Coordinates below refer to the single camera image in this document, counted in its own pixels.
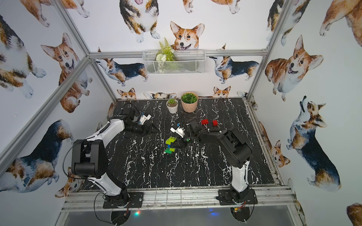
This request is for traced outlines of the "dark green lego brick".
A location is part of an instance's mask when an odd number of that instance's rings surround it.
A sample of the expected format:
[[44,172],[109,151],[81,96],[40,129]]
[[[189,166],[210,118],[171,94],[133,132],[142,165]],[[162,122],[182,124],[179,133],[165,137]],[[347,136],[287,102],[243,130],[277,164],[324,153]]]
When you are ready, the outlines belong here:
[[174,148],[167,148],[164,153],[173,154],[175,152]]

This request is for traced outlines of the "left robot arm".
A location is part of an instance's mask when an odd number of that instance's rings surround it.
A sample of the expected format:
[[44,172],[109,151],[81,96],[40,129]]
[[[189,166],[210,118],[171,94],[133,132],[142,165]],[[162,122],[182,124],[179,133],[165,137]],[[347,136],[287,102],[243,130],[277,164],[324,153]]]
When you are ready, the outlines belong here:
[[151,115],[130,111],[123,115],[107,118],[107,124],[91,136],[76,140],[72,146],[72,174],[97,185],[103,192],[105,200],[117,207],[131,203],[127,186],[111,174],[106,147],[121,132],[130,135],[145,136],[157,132],[151,122]]

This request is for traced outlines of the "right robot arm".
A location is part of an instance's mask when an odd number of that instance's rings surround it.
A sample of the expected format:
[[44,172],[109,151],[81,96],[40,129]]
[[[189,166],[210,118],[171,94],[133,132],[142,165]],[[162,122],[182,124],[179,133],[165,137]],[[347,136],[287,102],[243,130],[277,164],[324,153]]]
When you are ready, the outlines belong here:
[[171,141],[166,141],[168,150],[186,148],[191,144],[215,144],[220,147],[227,163],[232,167],[232,182],[230,190],[220,193],[216,199],[221,205],[246,204],[248,195],[250,200],[256,203],[256,198],[248,182],[248,168],[252,147],[248,140],[237,128],[230,128],[224,131],[214,128],[210,129],[204,123],[199,123],[196,119],[190,119],[186,126],[182,124],[174,125],[170,131],[177,134]]

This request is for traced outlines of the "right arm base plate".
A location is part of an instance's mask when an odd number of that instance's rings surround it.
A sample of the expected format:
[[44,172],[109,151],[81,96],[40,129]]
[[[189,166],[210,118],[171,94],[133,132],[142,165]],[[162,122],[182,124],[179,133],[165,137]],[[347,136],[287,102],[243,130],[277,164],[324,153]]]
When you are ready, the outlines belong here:
[[247,188],[243,192],[239,193],[236,190],[219,190],[216,200],[220,205],[242,205],[242,204],[258,204],[255,190]]

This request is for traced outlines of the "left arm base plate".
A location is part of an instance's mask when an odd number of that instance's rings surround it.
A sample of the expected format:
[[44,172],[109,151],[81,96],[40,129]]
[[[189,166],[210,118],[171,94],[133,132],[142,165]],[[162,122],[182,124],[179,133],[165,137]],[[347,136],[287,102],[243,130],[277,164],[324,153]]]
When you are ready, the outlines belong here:
[[116,196],[105,196],[103,204],[104,209],[126,209],[126,208],[141,208],[143,203],[143,192],[130,192],[126,195],[120,194]]

